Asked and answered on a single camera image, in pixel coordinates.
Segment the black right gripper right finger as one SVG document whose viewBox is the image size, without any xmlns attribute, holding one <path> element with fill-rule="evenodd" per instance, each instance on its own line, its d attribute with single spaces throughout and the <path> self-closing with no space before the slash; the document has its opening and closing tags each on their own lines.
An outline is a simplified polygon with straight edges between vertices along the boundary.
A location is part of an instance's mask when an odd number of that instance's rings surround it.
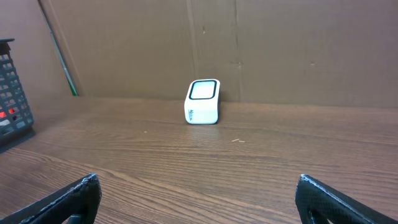
<svg viewBox="0 0 398 224">
<path fill-rule="evenodd" d="M 295 204 L 302 223 L 393 223 L 392 219 L 310 175 L 297 182 Z"/>
</svg>

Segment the white barcode scanner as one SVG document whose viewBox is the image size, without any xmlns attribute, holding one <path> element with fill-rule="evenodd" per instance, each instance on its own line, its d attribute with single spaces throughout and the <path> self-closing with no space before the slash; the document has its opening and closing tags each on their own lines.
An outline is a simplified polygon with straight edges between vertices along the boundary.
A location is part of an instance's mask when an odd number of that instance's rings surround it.
<svg viewBox="0 0 398 224">
<path fill-rule="evenodd" d="M 220 117 L 220 81 L 202 79 L 191 82 L 184 102 L 189 124 L 216 124 Z"/>
</svg>

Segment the grey plastic basket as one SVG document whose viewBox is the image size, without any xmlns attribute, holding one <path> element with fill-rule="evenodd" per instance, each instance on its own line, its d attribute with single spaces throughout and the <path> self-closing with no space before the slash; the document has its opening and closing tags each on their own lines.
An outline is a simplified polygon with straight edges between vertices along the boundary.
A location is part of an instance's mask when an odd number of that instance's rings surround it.
<svg viewBox="0 0 398 224">
<path fill-rule="evenodd" d="M 11 57 L 10 42 L 1 40 L 1 152 L 28 140 L 34 118 Z"/>
</svg>

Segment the green white pole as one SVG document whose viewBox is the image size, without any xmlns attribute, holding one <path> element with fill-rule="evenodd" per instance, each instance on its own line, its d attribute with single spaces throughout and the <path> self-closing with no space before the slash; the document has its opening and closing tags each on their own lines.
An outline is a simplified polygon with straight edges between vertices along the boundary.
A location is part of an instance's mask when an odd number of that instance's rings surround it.
<svg viewBox="0 0 398 224">
<path fill-rule="evenodd" d="M 53 45 L 55 47 L 58 59 L 59 59 L 61 65 L 62 65 L 63 72 L 64 72 L 65 77 L 67 79 L 67 82 L 68 82 L 68 85 L 70 87 L 71 93 L 72 93 L 73 96 L 78 96 L 77 88 L 76 88 L 76 86 L 74 84 L 73 78 L 72 78 L 72 76 L 71 76 L 71 74 L 69 72 L 67 63 L 66 63 L 66 61 L 64 59 L 63 53 L 62 53 L 60 45 L 59 45 L 59 41 L 57 40 L 57 37 L 55 35 L 55 31 L 53 29 L 53 25 L 51 25 L 50 18 L 49 18 L 48 14 L 47 14 L 47 12 L 45 10 L 44 1 L 43 0 L 38 0 L 38 4 L 39 4 L 40 10 L 42 11 L 42 14 L 44 16 L 44 19 L 45 19 L 46 25 L 48 27 L 48 30 L 50 32 L 50 36 L 52 38 Z"/>
</svg>

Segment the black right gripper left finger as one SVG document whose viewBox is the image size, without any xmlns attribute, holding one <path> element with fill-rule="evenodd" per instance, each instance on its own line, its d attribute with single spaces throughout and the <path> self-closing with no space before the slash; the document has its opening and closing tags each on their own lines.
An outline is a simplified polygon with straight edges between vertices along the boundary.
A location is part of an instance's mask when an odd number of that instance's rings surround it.
<svg viewBox="0 0 398 224">
<path fill-rule="evenodd" d="M 1 224 L 91 224 L 95 222 L 101 197 L 100 180 L 91 173 L 2 218 Z"/>
</svg>

